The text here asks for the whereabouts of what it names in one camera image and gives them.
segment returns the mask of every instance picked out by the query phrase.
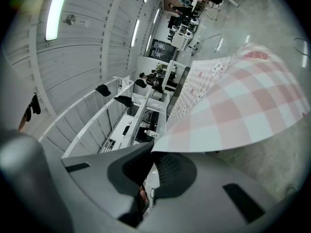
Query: pink plaid paper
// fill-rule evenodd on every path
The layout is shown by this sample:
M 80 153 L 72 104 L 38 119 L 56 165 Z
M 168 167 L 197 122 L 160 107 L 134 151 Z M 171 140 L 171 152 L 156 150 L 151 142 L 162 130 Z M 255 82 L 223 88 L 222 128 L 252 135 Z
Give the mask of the pink plaid paper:
M 166 131 L 183 118 L 215 85 L 232 57 L 193 61 L 178 100 L 167 120 Z
M 293 74 L 266 47 L 240 48 L 219 79 L 202 101 L 191 100 L 191 111 L 168 127 L 153 151 L 207 152 L 252 144 L 292 126 L 310 110 Z M 195 80 L 189 79 L 188 86 Z

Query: desk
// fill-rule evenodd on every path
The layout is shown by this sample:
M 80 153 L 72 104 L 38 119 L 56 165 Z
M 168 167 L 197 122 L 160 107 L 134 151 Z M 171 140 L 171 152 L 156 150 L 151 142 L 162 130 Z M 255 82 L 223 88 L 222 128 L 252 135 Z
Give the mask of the desk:
M 186 25 L 180 24 L 178 31 L 175 33 L 171 46 L 178 48 L 179 50 L 185 50 L 190 39 L 185 37 L 184 33 L 181 33 L 182 28 L 188 28 Z

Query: concrete floor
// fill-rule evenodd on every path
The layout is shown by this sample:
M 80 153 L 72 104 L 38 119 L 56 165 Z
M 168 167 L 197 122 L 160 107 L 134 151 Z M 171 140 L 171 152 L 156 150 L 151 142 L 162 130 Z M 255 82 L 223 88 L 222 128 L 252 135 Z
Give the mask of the concrete floor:
M 258 43 L 284 60 L 311 101 L 311 59 L 303 60 L 303 55 L 294 48 L 296 37 L 306 37 L 290 8 L 283 0 L 234 1 L 239 4 L 238 8 L 225 1 L 220 12 L 208 11 L 217 15 L 217 21 L 200 16 L 200 26 L 190 43 L 192 46 L 200 42 L 197 53 L 191 57 L 189 50 L 180 52 L 177 61 L 190 66 L 193 60 L 232 55 L 247 41 Z M 219 33 L 221 35 L 207 39 Z M 267 140 L 211 154 L 253 177 L 281 200 L 288 186 L 293 184 L 299 188 L 302 184 L 310 165 L 310 136 L 311 113 Z

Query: small bottle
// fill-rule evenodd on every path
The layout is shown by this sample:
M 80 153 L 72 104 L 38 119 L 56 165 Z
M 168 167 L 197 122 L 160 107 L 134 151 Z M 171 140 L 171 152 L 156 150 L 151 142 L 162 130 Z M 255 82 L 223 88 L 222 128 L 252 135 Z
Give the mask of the small bottle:
M 154 137 L 154 138 L 159 138 L 160 135 L 154 131 L 151 130 L 145 130 L 144 131 L 148 136 Z

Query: black cable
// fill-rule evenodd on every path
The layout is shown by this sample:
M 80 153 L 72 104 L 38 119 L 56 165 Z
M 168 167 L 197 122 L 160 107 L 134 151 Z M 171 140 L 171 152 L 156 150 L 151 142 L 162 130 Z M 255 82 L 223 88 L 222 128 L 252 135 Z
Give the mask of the black cable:
M 296 37 L 296 38 L 294 39 L 294 41 L 295 41 L 296 39 L 303 40 L 303 41 L 305 41 L 305 42 L 308 44 L 308 42 L 307 42 L 305 39 L 302 39 L 302 38 Z M 310 55 L 308 55 L 307 53 L 303 53 L 302 51 L 298 50 L 298 49 L 296 48 L 295 44 L 294 44 L 294 48 L 295 48 L 295 49 L 296 49 L 299 53 L 301 53 L 302 55 L 305 55 L 305 56 L 307 56 L 307 57 L 311 58 L 311 56 L 310 56 Z

